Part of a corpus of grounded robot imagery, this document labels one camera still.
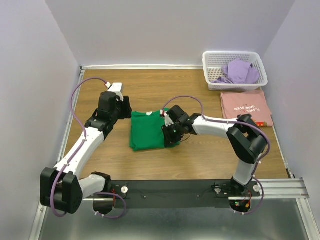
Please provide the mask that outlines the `green t shirt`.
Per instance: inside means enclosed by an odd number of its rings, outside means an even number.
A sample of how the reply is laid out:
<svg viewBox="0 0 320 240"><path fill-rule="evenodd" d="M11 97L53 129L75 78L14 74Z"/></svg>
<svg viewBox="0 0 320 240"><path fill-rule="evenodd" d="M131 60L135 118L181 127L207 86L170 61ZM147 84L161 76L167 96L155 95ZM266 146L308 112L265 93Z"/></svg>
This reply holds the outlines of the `green t shirt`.
<svg viewBox="0 0 320 240"><path fill-rule="evenodd" d="M161 110L132 112L129 146L134 152L166 148L162 130L165 120L161 113Z"/></svg>

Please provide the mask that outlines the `white plastic basket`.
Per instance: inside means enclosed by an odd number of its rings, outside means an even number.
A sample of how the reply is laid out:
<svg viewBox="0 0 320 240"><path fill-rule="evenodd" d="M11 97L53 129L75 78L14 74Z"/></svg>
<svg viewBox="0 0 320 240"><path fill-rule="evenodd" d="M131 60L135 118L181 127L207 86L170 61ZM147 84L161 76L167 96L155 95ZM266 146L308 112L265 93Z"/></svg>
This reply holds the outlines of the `white plastic basket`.
<svg viewBox="0 0 320 240"><path fill-rule="evenodd" d="M203 72L210 91L253 91L268 84L260 55L250 51L206 51Z"/></svg>

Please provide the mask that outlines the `purple t shirt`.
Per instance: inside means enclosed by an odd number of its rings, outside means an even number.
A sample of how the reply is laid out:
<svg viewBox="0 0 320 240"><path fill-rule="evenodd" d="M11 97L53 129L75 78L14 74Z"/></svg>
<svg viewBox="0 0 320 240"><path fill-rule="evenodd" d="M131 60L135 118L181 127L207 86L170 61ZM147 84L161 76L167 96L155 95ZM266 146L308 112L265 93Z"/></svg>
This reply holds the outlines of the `purple t shirt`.
<svg viewBox="0 0 320 240"><path fill-rule="evenodd" d="M235 59L221 67L223 76L213 81L214 84L256 84L260 78L259 71L250 62Z"/></svg>

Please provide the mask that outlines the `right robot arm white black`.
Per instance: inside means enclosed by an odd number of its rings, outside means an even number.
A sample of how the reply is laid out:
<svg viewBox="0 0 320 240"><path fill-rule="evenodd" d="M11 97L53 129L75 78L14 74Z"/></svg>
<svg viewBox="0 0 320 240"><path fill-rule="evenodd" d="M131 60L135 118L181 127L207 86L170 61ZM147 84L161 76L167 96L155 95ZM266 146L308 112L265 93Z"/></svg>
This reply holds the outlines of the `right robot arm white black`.
<svg viewBox="0 0 320 240"><path fill-rule="evenodd" d="M266 134L249 114L232 119L208 117L200 113L188 115L175 105L169 110L161 110L160 116L164 118L161 129L166 148L181 142L184 135L211 135L228 139L238 157L236 171L230 180L230 191L236 196L247 192L258 161L263 157L265 148L270 147Z"/></svg>

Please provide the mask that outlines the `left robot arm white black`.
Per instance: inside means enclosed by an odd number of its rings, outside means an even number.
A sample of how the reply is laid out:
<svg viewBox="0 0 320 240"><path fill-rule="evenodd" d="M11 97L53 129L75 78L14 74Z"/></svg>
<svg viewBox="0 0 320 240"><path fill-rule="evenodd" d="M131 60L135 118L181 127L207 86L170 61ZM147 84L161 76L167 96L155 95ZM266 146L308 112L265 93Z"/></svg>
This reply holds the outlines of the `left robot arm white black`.
<svg viewBox="0 0 320 240"><path fill-rule="evenodd" d="M50 207L59 217L74 214L82 201L91 195L107 197L112 192L111 176L93 172L80 178L84 166L95 150L106 140L118 120L130 119L132 108L128 96L115 92L100 94L98 107L85 122L82 134L53 168L44 168L40 175L40 203Z"/></svg>

